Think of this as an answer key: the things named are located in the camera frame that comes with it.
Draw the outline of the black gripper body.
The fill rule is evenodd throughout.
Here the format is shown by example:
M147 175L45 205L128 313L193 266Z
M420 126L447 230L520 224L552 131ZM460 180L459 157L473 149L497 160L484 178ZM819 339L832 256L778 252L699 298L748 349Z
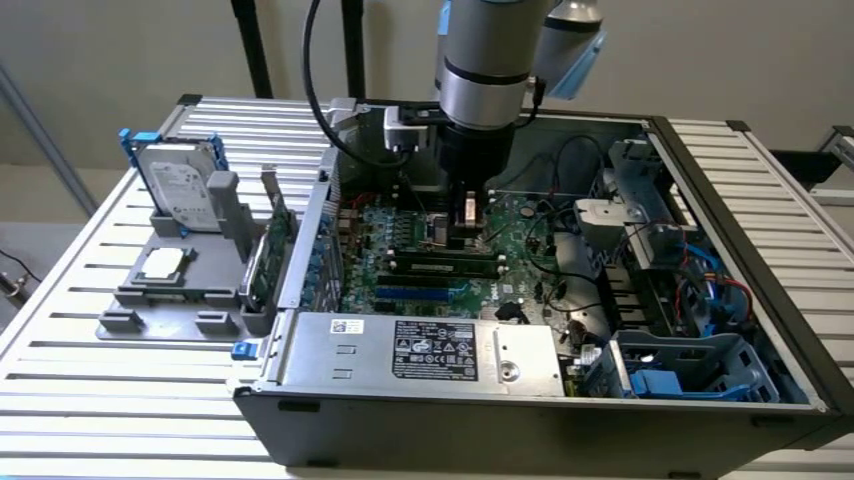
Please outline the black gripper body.
M481 191L485 182L504 171L513 135L513 125L475 130L451 123L439 128L439 165L447 174L452 199Z

